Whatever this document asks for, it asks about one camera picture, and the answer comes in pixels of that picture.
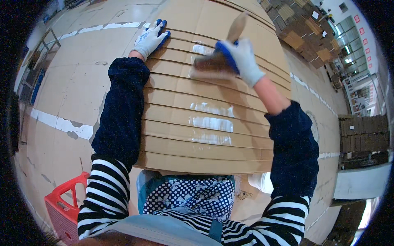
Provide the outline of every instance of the blue polka dot fabric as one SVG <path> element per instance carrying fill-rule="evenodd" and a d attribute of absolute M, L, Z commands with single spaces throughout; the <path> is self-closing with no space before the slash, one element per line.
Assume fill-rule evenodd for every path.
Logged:
<path fill-rule="evenodd" d="M 233 176 L 203 179 L 173 178 L 150 189 L 142 213 L 154 214 L 163 209 L 186 206 L 199 214 L 223 221 L 230 219 L 234 192 Z"/>

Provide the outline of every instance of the gloved hand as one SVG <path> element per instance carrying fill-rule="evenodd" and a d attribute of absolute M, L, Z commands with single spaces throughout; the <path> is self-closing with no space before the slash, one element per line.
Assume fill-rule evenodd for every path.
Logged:
<path fill-rule="evenodd" d="M 144 57 L 146 61 L 147 57 L 163 46 L 165 41 L 170 37 L 171 33 L 169 31 L 163 32 L 167 21 L 162 21 L 158 19 L 154 22 L 151 28 L 146 28 L 145 31 L 137 38 L 134 43 L 135 50 Z"/>
<path fill-rule="evenodd" d="M 241 38 L 235 44 L 227 40 L 220 40 L 215 47 L 215 51 L 223 53 L 227 63 L 250 88 L 253 88 L 257 81 L 265 75 L 256 64 L 252 43 L 249 39 Z"/>

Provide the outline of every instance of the red sign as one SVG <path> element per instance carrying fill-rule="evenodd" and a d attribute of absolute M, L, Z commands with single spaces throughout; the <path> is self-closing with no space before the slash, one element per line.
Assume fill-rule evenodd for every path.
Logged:
<path fill-rule="evenodd" d="M 359 18 L 358 15 L 355 15 L 355 16 L 354 16 L 354 21 L 355 21 L 356 23 L 359 23 L 359 22 L 360 22 L 360 18 Z"/>

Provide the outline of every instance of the white bucket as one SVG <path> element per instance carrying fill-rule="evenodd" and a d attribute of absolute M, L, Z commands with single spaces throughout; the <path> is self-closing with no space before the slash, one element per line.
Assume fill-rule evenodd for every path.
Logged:
<path fill-rule="evenodd" d="M 273 192 L 270 172 L 249 174 L 247 180 L 251 186 L 256 187 L 264 193 L 271 194 Z"/>

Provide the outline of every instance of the paint brush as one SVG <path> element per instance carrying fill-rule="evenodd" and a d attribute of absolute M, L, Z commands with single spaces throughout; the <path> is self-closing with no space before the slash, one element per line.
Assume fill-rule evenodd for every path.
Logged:
<path fill-rule="evenodd" d="M 234 43 L 239 39 L 245 28 L 247 16 L 248 13 L 243 12 L 235 18 L 227 35 L 228 41 Z M 223 53 L 217 50 L 214 50 L 212 55 L 196 57 L 190 70 L 191 78 L 230 80 L 236 75 L 233 68 L 227 64 Z"/>

